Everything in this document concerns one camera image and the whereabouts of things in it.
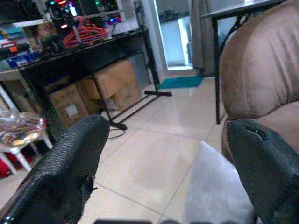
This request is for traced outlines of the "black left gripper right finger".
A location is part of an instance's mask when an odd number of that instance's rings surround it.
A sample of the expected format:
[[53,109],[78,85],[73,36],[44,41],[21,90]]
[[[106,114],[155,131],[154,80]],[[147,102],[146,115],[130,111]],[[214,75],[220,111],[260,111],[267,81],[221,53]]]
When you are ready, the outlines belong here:
[[274,130],[249,119],[227,124],[241,183],[264,224],[299,222],[299,155]]

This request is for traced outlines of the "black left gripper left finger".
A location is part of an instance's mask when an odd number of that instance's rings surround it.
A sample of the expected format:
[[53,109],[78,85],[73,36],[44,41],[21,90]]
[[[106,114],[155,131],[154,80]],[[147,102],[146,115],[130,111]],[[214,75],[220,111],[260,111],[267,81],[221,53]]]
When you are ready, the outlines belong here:
[[109,122],[99,114],[71,126],[3,206],[1,223],[78,223],[94,191],[94,178],[109,130]]

